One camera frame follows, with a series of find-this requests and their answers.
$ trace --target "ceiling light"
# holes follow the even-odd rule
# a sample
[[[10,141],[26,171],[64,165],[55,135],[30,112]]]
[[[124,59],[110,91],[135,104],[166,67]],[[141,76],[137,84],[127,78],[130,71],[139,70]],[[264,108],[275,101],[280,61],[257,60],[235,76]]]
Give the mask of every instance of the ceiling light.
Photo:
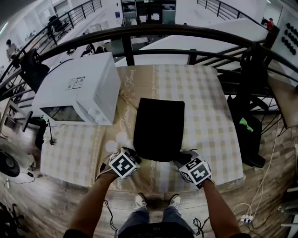
[[[5,28],[7,27],[8,25],[8,22],[5,23],[5,25],[2,27],[1,31],[0,31],[0,35],[4,32]]]

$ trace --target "microwave window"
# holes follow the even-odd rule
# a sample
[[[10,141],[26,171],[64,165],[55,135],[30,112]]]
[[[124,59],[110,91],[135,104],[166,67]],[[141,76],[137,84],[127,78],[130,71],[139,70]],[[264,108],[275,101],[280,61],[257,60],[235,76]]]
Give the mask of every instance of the microwave window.
[[[73,106],[43,107],[41,110],[55,121],[84,121]]]

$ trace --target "forearm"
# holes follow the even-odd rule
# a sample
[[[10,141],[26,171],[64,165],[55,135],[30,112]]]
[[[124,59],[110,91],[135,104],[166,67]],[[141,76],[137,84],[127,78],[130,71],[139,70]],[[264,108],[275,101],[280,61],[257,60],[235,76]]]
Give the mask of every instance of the forearm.
[[[215,185],[209,180],[205,180],[202,185],[207,199],[210,223],[215,236],[217,238],[228,238],[239,234],[238,222]]]
[[[99,177],[79,203],[69,229],[79,230],[93,237],[94,230],[102,213],[102,206],[108,187],[114,179],[115,176],[110,174]]]

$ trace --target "black shirt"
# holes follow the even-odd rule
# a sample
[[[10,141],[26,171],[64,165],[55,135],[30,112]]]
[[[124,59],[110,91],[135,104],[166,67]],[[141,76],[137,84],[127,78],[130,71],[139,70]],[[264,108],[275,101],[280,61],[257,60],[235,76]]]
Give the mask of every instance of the black shirt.
[[[68,230],[63,238],[89,238],[78,230]],[[193,234],[178,223],[162,222],[134,225],[126,228],[119,238],[194,238]],[[251,238],[249,234],[237,234],[230,238]]]

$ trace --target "white microwave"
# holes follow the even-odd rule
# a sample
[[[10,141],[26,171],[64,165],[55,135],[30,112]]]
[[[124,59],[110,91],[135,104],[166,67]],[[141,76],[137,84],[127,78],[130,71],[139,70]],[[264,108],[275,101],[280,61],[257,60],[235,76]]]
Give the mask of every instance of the white microwave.
[[[111,52],[73,59],[49,72],[32,106],[53,124],[112,125],[120,84]]]

